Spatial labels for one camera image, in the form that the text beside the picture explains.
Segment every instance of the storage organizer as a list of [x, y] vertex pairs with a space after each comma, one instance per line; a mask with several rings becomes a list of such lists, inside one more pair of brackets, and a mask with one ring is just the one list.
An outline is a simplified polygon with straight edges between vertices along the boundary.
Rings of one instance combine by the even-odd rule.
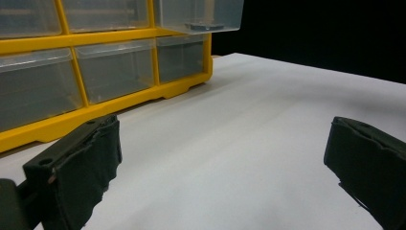
[[[182, 34], [155, 26], [153, 0], [86, 1], [88, 5], [73, 6], [68, 13], [69, 1], [0, 0], [0, 152], [34, 141], [49, 142], [93, 118], [149, 100], [174, 97], [212, 75], [211, 35], [206, 34], [193, 45], [186, 38], [172, 44], [178, 56], [194, 59], [183, 59], [177, 67], [192, 71], [177, 69], [174, 72], [178, 76], [165, 77], [172, 67], [165, 63], [165, 58], [172, 59], [165, 41]], [[103, 2], [117, 2], [118, 6]], [[35, 4], [49, 7], [35, 8]], [[52, 11], [38, 12], [54, 4], [54, 16]], [[142, 10], [143, 4], [147, 4], [146, 11]], [[25, 11], [13, 10], [23, 7], [30, 8], [40, 23], [20, 17]], [[80, 20], [77, 30], [67, 16], [70, 13]], [[106, 23], [118, 15], [131, 16], [124, 26]], [[86, 22], [85, 17], [93, 16], [100, 21]], [[32, 24], [11, 25], [19, 20]], [[92, 24], [99, 22], [102, 29]], [[10, 24], [7, 29], [4, 23]], [[60, 30], [48, 26], [53, 23]], [[33, 24], [39, 26], [35, 33], [28, 33]]]
[[238, 30], [244, 0], [154, 0], [158, 26], [186, 34]]
[[60, 33], [54, 0], [0, 0], [0, 38]]
[[169, 82], [203, 73], [204, 34], [157, 38], [159, 78]]

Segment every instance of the yellow storage organizer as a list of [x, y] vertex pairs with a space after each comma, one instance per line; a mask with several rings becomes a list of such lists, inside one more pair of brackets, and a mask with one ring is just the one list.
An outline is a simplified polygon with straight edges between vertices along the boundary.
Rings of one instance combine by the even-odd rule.
[[[65, 79], [59, 80], [58, 78], [53, 77], [52, 74], [48, 74], [50, 72], [44, 72], [46, 74], [43, 74], [45, 76], [44, 78], [41, 78], [41, 80], [47, 81], [50, 84], [54, 81], [63, 81], [63, 83], [59, 84], [62, 85], [63, 89], [52, 87], [52, 91], [55, 91], [53, 93], [57, 95], [59, 91], [69, 88], [70, 94], [68, 97], [62, 97], [62, 99], [58, 98], [59, 101], [47, 103], [63, 104], [63, 100], [68, 99], [69, 102], [73, 102], [73, 105], [69, 108], [61, 109], [60, 114], [44, 117], [42, 119], [38, 119], [39, 121], [35, 121], [27, 125], [23, 124], [22, 126], [19, 126], [18, 124], [15, 126], [8, 126], [10, 123], [8, 123], [7, 119], [1, 121], [3, 117], [0, 115], [0, 152], [34, 141], [53, 141], [64, 136], [75, 127], [90, 119], [113, 113], [142, 102], [159, 98], [168, 99], [177, 96], [187, 92], [190, 87], [209, 80], [212, 76], [213, 61], [211, 58], [211, 35], [204, 34], [188, 37], [184, 34], [156, 27], [154, 22], [153, 0], [145, 0], [147, 23], [146, 21], [138, 22], [138, 24], [136, 24], [136, 28], [129, 27], [115, 31], [90, 30], [90, 32], [86, 30], [81, 32], [80, 28], [73, 30], [78, 34], [72, 33], [69, 28], [67, 11], [63, 7], [63, 1], [67, 0], [54, 0], [53, 2], [53, 4], [56, 6], [56, 17], [60, 22], [59, 29], [53, 28], [57, 34], [49, 33], [43, 34], [44, 36], [36, 37], [24, 37], [24, 35], [20, 35], [21, 38], [0, 35], [0, 60], [3, 59], [3, 64], [8, 64], [7, 71], [9, 71], [5, 73], [6, 70], [2, 72], [2, 69], [0, 69], [0, 78], [3, 78], [5, 75], [9, 75], [11, 70], [13, 71], [18, 69], [18, 66], [15, 67], [12, 65], [13, 61], [18, 60], [19, 63], [27, 65], [28, 67], [26, 68], [36, 68], [38, 66], [29, 61], [29, 58], [36, 58], [36, 60], [40, 60], [40, 58], [52, 55], [54, 57], [47, 57], [47, 61], [50, 61], [57, 71], [63, 73]], [[187, 63], [187, 60], [185, 60], [186, 62], [182, 62], [182, 58], [185, 58], [184, 55], [186, 55], [188, 52], [188, 50], [183, 49], [199, 49], [199, 45], [186, 45], [185, 47], [187, 48], [182, 48], [183, 45], [188, 42], [196, 41], [200, 42], [198, 44], [200, 44], [200, 48], [202, 50], [201, 58], [198, 61], [199, 63], [201, 62], [202, 67], [201, 71], [197, 72], [195, 69], [197, 68], [197, 70], [199, 70], [198, 67], [188, 66], [189, 64]], [[169, 49], [169, 46], [179, 47], [180, 50], [178, 50], [178, 53], [172, 53], [172, 49]], [[86, 49], [90, 49], [93, 53], [88, 53]], [[97, 76], [92, 76], [89, 74], [89, 68], [87, 68], [87, 71], [85, 71], [85, 67], [100, 66], [108, 68], [103, 64], [104, 62], [102, 62], [105, 61], [103, 56], [110, 56], [107, 58], [117, 61], [117, 58], [121, 57], [115, 58], [111, 57], [111, 55], [121, 54], [125, 56], [123, 57], [124, 59], [137, 59], [137, 64], [146, 70], [140, 75], [143, 75], [144, 72], [150, 73], [150, 78], [140, 77], [140, 82], [145, 83], [145, 86], [129, 89], [129, 91], [123, 92], [123, 95], [119, 97], [117, 97], [117, 95], [108, 95], [105, 98], [100, 97], [97, 94], [97, 90], [100, 89], [101, 86], [94, 84], [92, 89], [90, 89], [90, 87], [86, 87], [86, 85], [91, 85], [91, 83], [94, 82], [94, 78]], [[150, 66], [143, 60], [144, 57], [151, 59]], [[169, 57], [175, 57], [175, 62], [171, 62]], [[66, 71], [65, 69], [67, 68], [66, 64], [68, 64], [68, 66], [72, 66], [72, 73], [67, 73], [69, 71]], [[182, 69], [182, 65], [186, 65], [186, 70]], [[179, 78], [173, 76], [173, 73], [178, 73]], [[25, 75], [27, 75], [27, 73], [22, 71], [21, 73], [13, 74], [8, 77], [21, 78], [21, 80], [30, 78], [30, 75], [28, 75], [28, 77], [24, 77]], [[15, 88], [18, 88], [22, 92], [15, 92], [15, 90], [11, 90], [12, 86], [10, 86], [11, 84], [9, 81], [2, 83], [0, 79], [0, 104], [11, 104], [11, 106], [0, 108], [0, 113], [3, 112], [3, 114], [7, 114], [9, 112], [9, 117], [13, 116], [13, 114], [17, 115], [19, 112], [30, 113], [30, 110], [27, 110], [26, 107], [26, 110], [18, 107], [18, 103], [21, 102], [16, 101], [16, 103], [14, 103], [14, 101], [11, 100], [10, 95], [15, 93], [18, 93], [19, 95], [21, 93], [33, 93], [34, 98], [38, 99], [37, 104], [45, 106], [47, 103], [40, 100], [40, 94], [44, 93], [44, 88], [39, 88], [39, 86], [35, 88], [33, 84], [37, 83], [39, 85], [40, 80], [30, 79], [30, 85], [33, 88], [32, 91], [24, 91], [25, 89], [21, 89], [21, 87], [18, 88], [17, 85]], [[109, 92], [108, 86], [107, 88], [104, 88], [104, 92], [107, 91]]]

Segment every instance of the plastic drawer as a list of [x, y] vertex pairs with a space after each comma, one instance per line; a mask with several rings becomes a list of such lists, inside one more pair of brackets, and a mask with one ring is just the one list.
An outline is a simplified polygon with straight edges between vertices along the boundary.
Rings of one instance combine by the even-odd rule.
[[0, 0], [0, 38], [60, 33], [54, 0]]
[[147, 0], [63, 0], [72, 33], [148, 27]]
[[0, 57], [0, 131], [82, 107], [70, 50]]
[[90, 104], [150, 88], [153, 39], [76, 47]]
[[238, 30], [244, 0], [154, 0], [155, 21], [185, 34]]
[[160, 82], [175, 81], [203, 72], [204, 34], [157, 38]]

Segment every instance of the white table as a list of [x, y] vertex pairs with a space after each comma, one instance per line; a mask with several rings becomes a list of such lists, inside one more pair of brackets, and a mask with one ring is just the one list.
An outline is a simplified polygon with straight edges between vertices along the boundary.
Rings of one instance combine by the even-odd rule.
[[[119, 115], [124, 162], [84, 229], [380, 230], [323, 163], [334, 116], [406, 141], [406, 85], [215, 58], [207, 83]], [[3, 157], [0, 177], [22, 182], [48, 146]]]

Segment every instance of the black background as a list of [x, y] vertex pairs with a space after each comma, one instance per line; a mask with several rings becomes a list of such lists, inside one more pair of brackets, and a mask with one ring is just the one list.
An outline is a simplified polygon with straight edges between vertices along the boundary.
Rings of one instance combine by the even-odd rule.
[[241, 29], [213, 34], [242, 53], [406, 83], [406, 0], [245, 0]]

